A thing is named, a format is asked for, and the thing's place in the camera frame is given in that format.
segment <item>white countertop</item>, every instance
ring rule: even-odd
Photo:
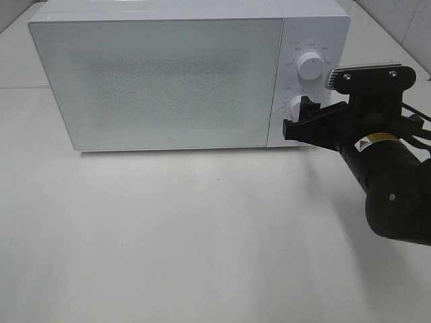
[[[28,65],[0,62],[0,322],[430,321],[431,248],[371,232],[337,153],[80,154],[19,39]],[[430,113],[430,93],[405,101]]]

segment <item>white wall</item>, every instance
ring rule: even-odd
[[[37,0],[0,0],[0,32]]]
[[[431,0],[356,0],[431,73]]]

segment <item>timer knob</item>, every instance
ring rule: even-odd
[[[301,99],[302,96],[296,96],[290,100],[289,103],[289,112],[290,112],[290,120],[293,122],[298,122],[299,120],[299,111],[301,109]]]
[[[296,62],[299,76],[307,81],[321,76],[324,64],[322,55],[313,50],[302,54]]]

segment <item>warning label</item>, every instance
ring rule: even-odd
[[[365,148],[370,147],[373,143],[386,140],[398,141],[398,138],[390,133],[372,133],[371,135],[361,138],[357,143],[355,143],[355,147],[359,152],[361,152]]]

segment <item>microwave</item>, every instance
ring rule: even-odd
[[[49,0],[28,27],[78,151],[282,147],[323,106],[334,0]]]

